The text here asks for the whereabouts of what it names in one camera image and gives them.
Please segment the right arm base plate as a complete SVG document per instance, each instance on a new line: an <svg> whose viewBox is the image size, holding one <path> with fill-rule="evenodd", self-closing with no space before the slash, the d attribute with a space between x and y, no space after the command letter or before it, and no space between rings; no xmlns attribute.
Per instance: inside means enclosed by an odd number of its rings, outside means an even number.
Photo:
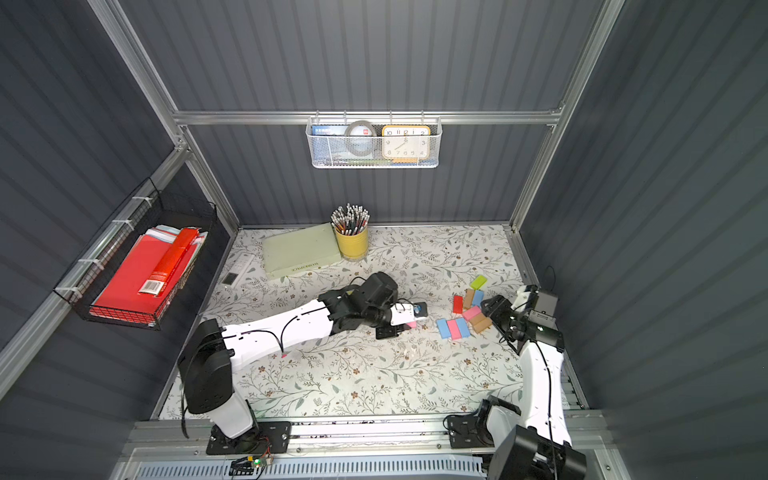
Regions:
<svg viewBox="0 0 768 480"><path fill-rule="evenodd" d="M477 416L447 415L443 427L452 449L494 447L490 433L479 424Z"/></svg>

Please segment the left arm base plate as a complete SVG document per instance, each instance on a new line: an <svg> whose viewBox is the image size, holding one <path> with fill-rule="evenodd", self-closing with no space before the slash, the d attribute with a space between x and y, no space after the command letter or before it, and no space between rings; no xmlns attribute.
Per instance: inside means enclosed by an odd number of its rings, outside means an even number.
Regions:
<svg viewBox="0 0 768 480"><path fill-rule="evenodd" d="M288 421L258 422L255 427L236 438L227 437L214 425L211 429L206 454L253 455L283 454L288 450L292 424Z"/></svg>

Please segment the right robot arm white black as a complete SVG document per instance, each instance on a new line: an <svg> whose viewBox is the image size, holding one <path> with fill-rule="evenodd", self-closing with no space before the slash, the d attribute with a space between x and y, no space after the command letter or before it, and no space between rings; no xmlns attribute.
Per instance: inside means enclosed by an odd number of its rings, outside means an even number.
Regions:
<svg viewBox="0 0 768 480"><path fill-rule="evenodd" d="M565 342L529 298L510 301L496 295L481 303L482 313L510 342L523 374L517 404L490 400L484 428L495 452L489 479L583 479L586 456L572 446L562 407L561 373Z"/></svg>

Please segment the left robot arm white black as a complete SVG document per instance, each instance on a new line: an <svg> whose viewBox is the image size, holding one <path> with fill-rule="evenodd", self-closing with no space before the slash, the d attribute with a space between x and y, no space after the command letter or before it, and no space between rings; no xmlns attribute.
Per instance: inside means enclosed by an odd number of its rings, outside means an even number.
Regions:
<svg viewBox="0 0 768 480"><path fill-rule="evenodd" d="M368 326L382 338L397 336L416 320L414 305L398 297L397 283L376 272L361 284L329 290L292 310L261 320L222 326L216 319L195 327L177 361L181 382L181 429L186 416L206 415L229 439L256 426L234 374L307 341Z"/></svg>

